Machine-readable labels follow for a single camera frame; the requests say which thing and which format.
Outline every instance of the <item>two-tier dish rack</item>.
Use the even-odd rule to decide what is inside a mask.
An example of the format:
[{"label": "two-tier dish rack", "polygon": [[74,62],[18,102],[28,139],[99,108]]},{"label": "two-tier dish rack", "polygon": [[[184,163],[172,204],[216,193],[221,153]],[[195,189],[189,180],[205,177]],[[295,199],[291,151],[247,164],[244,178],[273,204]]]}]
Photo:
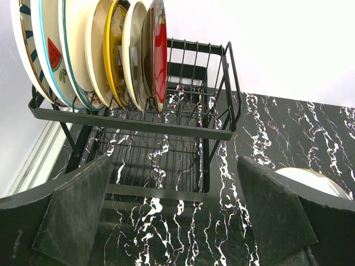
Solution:
[{"label": "two-tier dish rack", "polygon": [[[32,114],[59,121],[72,147],[66,172],[108,154],[113,171],[107,193],[203,201],[210,189],[210,162],[220,141],[234,136],[241,114],[232,47],[168,39],[168,58],[161,113],[152,107],[141,112],[133,104],[75,112],[75,106],[62,110],[54,102],[53,110],[47,109],[32,87]],[[83,125],[76,141],[66,123]]]}]

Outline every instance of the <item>white trim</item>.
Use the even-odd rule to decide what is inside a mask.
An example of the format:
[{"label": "white trim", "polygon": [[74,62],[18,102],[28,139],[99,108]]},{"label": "white trim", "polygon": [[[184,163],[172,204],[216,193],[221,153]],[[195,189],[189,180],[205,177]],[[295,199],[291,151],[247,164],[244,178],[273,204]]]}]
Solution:
[{"label": "white trim", "polygon": [[[72,111],[71,108],[63,108],[62,110]],[[46,183],[66,139],[60,123],[49,121],[21,172],[13,182],[8,196]]]}]

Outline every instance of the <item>blue-rimmed plate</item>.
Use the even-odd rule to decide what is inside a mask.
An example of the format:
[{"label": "blue-rimmed plate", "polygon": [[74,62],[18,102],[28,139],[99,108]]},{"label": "blue-rimmed plate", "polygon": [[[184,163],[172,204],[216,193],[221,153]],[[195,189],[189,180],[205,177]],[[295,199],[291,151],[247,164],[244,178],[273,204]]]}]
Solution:
[{"label": "blue-rimmed plate", "polygon": [[31,7],[34,43],[49,86],[56,96],[69,107],[84,108],[70,83],[62,56],[59,40],[58,0],[31,0]]},{"label": "blue-rimmed plate", "polygon": [[[34,44],[31,1],[10,1],[10,7],[15,41],[26,73],[37,91],[50,103],[54,103],[56,95],[50,89],[44,76]],[[60,106],[65,106],[59,100],[57,100],[57,103]]]},{"label": "blue-rimmed plate", "polygon": [[80,101],[86,108],[93,110],[102,108],[104,104],[94,94],[87,70],[84,44],[88,15],[97,3],[98,0],[58,1],[59,39],[68,78]]}]

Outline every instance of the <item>wall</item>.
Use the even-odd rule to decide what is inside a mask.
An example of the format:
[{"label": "wall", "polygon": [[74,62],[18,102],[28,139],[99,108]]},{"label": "wall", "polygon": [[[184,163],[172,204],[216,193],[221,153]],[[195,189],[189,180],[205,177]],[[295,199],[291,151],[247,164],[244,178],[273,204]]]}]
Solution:
[{"label": "wall", "polygon": [[242,91],[355,107],[355,1],[164,2],[169,37],[232,42]]},{"label": "wall", "polygon": [[7,194],[47,124],[35,119],[27,107],[31,83],[17,52],[9,3],[2,1],[0,8],[0,198]]}]

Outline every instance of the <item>countertop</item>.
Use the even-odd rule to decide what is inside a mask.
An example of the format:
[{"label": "countertop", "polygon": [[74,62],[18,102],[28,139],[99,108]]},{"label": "countertop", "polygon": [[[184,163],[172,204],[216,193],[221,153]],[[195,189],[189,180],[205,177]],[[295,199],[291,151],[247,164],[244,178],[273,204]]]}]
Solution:
[{"label": "countertop", "polygon": [[[312,169],[353,196],[355,109],[245,93],[242,103],[237,135],[220,142],[210,165],[203,203],[106,200],[90,265],[259,265],[239,156],[273,170]],[[50,178],[63,174],[70,153],[66,144]]]}]

